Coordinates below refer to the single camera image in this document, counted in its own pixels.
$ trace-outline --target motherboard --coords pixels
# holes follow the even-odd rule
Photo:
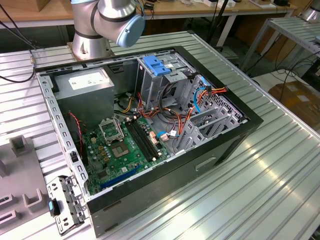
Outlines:
[[[91,195],[170,158],[143,117],[109,119],[84,136]]]

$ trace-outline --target cardboard box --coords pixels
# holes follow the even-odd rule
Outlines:
[[[252,2],[255,2],[256,4],[259,5],[269,5],[272,4],[271,0],[252,0]]]
[[[50,0],[0,0],[4,7],[40,12]]]
[[[269,90],[279,100],[283,84]],[[300,81],[285,84],[281,103],[314,130],[320,129],[320,96],[314,94]]]

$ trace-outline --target blue cable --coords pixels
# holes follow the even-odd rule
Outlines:
[[[198,111],[198,113],[200,113],[200,108],[198,107],[198,104],[197,104],[197,92],[199,90],[205,90],[204,87],[200,87],[198,88],[197,90],[195,90],[195,93],[194,93],[194,96],[193,96],[193,103],[194,103],[194,106],[195,106],[195,109]]]
[[[158,133],[158,135],[156,137],[159,138],[163,134],[166,134],[166,132],[165,131],[161,131],[161,132]]]

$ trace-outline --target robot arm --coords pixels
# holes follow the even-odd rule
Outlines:
[[[75,35],[73,53],[82,60],[107,57],[111,40],[131,47],[145,28],[134,0],[71,0]]]

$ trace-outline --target yellow wire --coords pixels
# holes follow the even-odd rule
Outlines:
[[[129,100],[128,107],[127,107],[125,110],[123,110],[122,113],[125,114],[125,113],[129,112],[129,110],[130,110],[130,108],[131,108],[131,101],[132,101],[132,97],[131,97],[130,100]]]

